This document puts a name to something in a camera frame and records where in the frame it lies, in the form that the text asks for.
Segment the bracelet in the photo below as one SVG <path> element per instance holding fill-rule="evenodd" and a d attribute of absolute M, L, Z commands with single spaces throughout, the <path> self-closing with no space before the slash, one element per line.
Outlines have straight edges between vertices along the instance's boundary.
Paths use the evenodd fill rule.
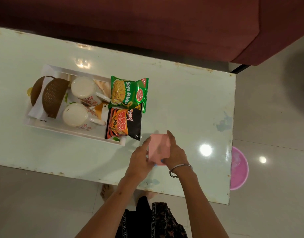
<path fill-rule="evenodd" d="M 189 167 L 192 168 L 192 170 L 193 170 L 193 167 L 192 167 L 191 165 L 189 165 L 189 164 L 178 164 L 178 165 L 175 165 L 175 166 L 170 170 L 170 176 L 171 176 L 171 177 L 173 177 L 173 178 L 178 178 L 178 176 L 174 176 L 174 175 L 172 175 L 171 173 L 173 172 L 173 170 L 174 170 L 175 168 L 177 168 L 177 167 L 179 167 L 179 166 L 189 166 Z"/>

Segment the person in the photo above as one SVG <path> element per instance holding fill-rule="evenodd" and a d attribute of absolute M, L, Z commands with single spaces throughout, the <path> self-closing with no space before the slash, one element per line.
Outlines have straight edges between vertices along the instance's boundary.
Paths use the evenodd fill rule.
<path fill-rule="evenodd" d="M 170 157 L 163 163 L 177 175 L 182 185 L 193 238 L 228 238 L 218 217 L 201 190 L 197 175 L 188 163 L 185 151 L 167 131 L 170 139 Z M 184 227 L 177 224 L 166 203 L 153 203 L 152 193 L 143 192 L 135 211 L 125 210 L 137 186 L 147 177 L 154 163 L 146 158 L 151 137 L 138 147 L 130 158 L 125 176 L 116 190 L 102 186 L 101 196 L 105 203 L 77 234 L 76 238 L 110 237 L 187 237 Z"/>

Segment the brown perforated object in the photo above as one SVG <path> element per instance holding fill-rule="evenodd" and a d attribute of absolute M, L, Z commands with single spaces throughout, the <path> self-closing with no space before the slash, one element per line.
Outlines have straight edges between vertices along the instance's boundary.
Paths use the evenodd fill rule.
<path fill-rule="evenodd" d="M 53 76 L 43 76 L 41 78 L 39 78 L 35 84 L 33 85 L 33 88 L 32 88 L 32 91 L 31 91 L 31 104 L 32 106 L 35 105 L 36 101 L 37 101 L 37 98 L 38 96 L 40 95 L 41 93 L 41 90 L 42 90 L 42 86 L 43 86 L 43 81 L 44 81 L 44 78 L 45 77 L 51 77 L 51 78 L 54 78 Z"/>
<path fill-rule="evenodd" d="M 69 83 L 62 78 L 56 78 L 46 85 L 43 91 L 42 104 L 50 118 L 56 118 Z"/>

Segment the green snack packet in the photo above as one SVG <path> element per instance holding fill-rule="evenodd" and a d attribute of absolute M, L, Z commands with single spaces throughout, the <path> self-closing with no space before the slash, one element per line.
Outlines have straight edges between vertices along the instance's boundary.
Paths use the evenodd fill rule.
<path fill-rule="evenodd" d="M 111 76 L 111 102 L 109 108 L 120 106 L 131 110 L 142 103 L 142 113 L 145 113 L 148 85 L 148 78 L 135 82 Z"/>

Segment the pink sticky note pad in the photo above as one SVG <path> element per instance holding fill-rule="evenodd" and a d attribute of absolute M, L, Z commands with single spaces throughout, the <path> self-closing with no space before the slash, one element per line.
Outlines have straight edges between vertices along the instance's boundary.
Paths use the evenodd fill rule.
<path fill-rule="evenodd" d="M 151 134 L 152 137 L 149 144 L 149 160 L 157 165 L 164 165 L 161 159 L 170 157 L 170 139 L 167 134 Z"/>

